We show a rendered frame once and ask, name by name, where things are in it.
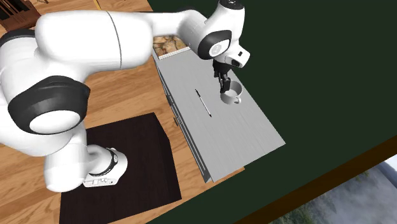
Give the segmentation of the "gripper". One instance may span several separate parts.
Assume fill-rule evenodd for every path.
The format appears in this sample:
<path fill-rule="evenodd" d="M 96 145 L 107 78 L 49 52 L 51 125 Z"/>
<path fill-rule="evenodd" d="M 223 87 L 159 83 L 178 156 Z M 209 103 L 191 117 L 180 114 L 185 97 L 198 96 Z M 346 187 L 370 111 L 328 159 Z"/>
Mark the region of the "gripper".
<path fill-rule="evenodd" d="M 231 79 L 227 76 L 230 70 L 230 66 L 226 63 L 218 62 L 213 60 L 212 67 L 214 69 L 214 77 L 219 78 L 220 93 L 224 94 L 226 91 L 230 90 Z"/>

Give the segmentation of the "white cup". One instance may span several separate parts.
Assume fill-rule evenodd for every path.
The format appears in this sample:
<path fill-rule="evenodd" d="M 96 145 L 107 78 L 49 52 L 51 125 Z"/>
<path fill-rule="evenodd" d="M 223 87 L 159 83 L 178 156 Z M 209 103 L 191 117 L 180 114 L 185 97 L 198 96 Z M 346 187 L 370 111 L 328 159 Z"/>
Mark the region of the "white cup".
<path fill-rule="evenodd" d="M 237 82 L 232 80 L 230 82 L 230 88 L 229 90 L 225 91 L 224 93 L 220 94 L 220 99 L 225 103 L 225 104 L 239 104 L 241 103 L 241 95 L 242 95 L 242 85 Z"/>

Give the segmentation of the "black and white pen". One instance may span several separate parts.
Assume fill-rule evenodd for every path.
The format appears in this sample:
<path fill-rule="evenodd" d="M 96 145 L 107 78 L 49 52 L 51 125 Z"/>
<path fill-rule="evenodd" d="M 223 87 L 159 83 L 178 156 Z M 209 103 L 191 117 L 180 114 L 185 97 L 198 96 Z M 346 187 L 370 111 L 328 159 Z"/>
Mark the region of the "black and white pen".
<path fill-rule="evenodd" d="M 208 114 L 210 117 L 212 117 L 212 114 L 211 114 L 211 112 L 209 111 L 208 107 L 206 106 L 206 104 L 205 104 L 204 100 L 202 99 L 202 97 L 201 97 L 201 95 L 200 95 L 199 91 L 198 91 L 197 89 L 195 89 L 195 92 L 197 93 L 197 95 L 198 95 L 198 98 L 200 99 L 200 101 L 201 101 L 201 103 L 202 103 L 203 107 L 204 107 L 204 108 L 205 108 L 205 110 L 207 111 L 207 114 Z"/>

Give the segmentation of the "grey chest of drawers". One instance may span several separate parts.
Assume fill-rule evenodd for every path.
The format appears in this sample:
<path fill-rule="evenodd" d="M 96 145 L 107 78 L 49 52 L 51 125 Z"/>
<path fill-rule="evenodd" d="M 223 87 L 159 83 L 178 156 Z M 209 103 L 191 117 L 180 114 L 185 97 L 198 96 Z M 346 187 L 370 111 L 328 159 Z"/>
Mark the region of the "grey chest of drawers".
<path fill-rule="evenodd" d="M 240 104 L 220 99 L 211 60 L 191 50 L 161 60 L 154 54 L 153 59 L 174 121 L 205 182 L 216 182 L 285 144 L 247 90 Z"/>

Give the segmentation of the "brown marbled book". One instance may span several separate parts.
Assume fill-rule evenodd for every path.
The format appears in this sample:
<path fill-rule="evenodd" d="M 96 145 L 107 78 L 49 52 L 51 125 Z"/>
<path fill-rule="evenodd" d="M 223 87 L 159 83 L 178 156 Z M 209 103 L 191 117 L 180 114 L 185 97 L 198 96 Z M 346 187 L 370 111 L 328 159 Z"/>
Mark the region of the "brown marbled book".
<path fill-rule="evenodd" d="M 190 47 L 177 36 L 168 35 L 154 37 L 153 49 L 157 57 L 161 60 L 190 50 Z"/>

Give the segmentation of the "dark wooden furniture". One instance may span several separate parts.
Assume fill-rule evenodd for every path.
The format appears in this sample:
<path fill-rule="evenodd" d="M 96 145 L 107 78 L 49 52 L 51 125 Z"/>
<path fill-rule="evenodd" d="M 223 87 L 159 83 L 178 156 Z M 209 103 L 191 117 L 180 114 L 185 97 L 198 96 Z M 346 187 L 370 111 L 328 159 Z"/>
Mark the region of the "dark wooden furniture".
<path fill-rule="evenodd" d="M 34 27 L 40 16 L 29 0 L 0 0 L 0 25 L 6 31 Z"/>

